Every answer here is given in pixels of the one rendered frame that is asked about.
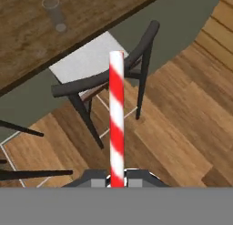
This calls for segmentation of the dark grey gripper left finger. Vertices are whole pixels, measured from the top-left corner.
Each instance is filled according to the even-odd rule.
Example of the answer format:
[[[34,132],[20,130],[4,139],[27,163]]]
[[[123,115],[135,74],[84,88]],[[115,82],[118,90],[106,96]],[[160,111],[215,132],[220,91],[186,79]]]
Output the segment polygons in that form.
[[[82,176],[71,183],[66,184],[67,188],[106,188],[110,184],[110,177],[104,169],[87,169]]]

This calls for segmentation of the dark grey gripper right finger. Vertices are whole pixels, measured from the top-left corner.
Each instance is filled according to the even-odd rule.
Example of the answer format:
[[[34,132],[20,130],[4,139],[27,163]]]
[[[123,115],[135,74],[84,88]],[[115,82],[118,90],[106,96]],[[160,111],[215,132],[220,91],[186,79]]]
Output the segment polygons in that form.
[[[147,169],[126,169],[124,180],[128,188],[167,187],[166,183]]]

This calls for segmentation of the red and white striped straw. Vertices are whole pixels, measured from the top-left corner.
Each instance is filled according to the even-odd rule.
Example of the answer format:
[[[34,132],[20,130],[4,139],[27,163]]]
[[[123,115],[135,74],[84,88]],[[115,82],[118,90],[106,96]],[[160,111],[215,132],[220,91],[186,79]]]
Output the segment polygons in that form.
[[[111,187],[124,186],[124,54],[109,54]]]

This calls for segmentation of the clear glass cup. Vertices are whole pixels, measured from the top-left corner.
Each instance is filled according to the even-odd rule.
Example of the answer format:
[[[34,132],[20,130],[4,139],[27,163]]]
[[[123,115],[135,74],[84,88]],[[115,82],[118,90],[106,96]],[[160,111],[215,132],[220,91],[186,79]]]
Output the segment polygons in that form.
[[[66,21],[61,9],[60,0],[42,0],[42,7],[46,10],[50,20],[59,33],[66,31]]]

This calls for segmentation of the black stool with white seat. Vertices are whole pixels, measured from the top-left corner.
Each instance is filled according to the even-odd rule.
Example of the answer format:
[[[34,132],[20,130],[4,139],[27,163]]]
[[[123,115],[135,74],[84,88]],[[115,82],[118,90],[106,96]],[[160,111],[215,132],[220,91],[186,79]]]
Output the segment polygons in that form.
[[[159,28],[157,20],[151,21],[136,47],[124,53],[125,77],[138,81],[137,118],[141,114],[152,46]],[[58,81],[51,87],[52,95],[69,99],[100,148],[104,144],[90,117],[92,97],[109,85],[109,53],[123,49],[106,31],[49,67]]]

